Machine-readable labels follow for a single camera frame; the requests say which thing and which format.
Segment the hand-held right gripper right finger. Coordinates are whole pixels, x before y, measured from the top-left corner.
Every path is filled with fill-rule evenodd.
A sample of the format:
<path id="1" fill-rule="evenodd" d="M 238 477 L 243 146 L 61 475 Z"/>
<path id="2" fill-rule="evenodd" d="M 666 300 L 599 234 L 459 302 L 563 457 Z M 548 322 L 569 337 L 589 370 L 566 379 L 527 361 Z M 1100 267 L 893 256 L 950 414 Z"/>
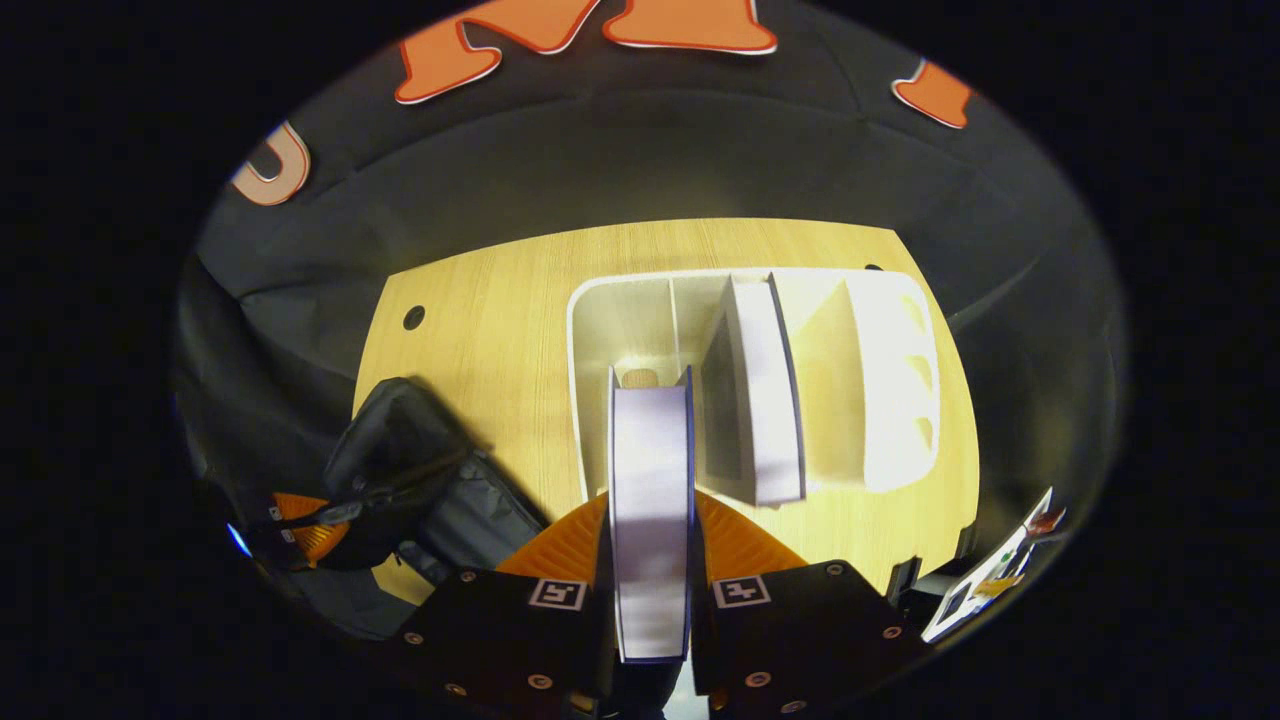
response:
<path id="1" fill-rule="evenodd" d="M 713 719 L 831 719 L 933 656 L 849 562 L 808 562 L 703 492 L 692 552 L 692 680 Z"/>

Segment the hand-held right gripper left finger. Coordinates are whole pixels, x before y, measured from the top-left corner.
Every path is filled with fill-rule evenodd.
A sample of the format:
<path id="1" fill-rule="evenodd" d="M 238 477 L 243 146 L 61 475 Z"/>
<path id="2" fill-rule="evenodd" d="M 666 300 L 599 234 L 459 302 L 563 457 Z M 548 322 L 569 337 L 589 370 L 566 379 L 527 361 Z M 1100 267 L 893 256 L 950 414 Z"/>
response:
<path id="1" fill-rule="evenodd" d="M 481 719 L 596 719 L 612 691 L 605 495 L 494 570 L 462 568 L 396 632 L 396 675 Z"/>

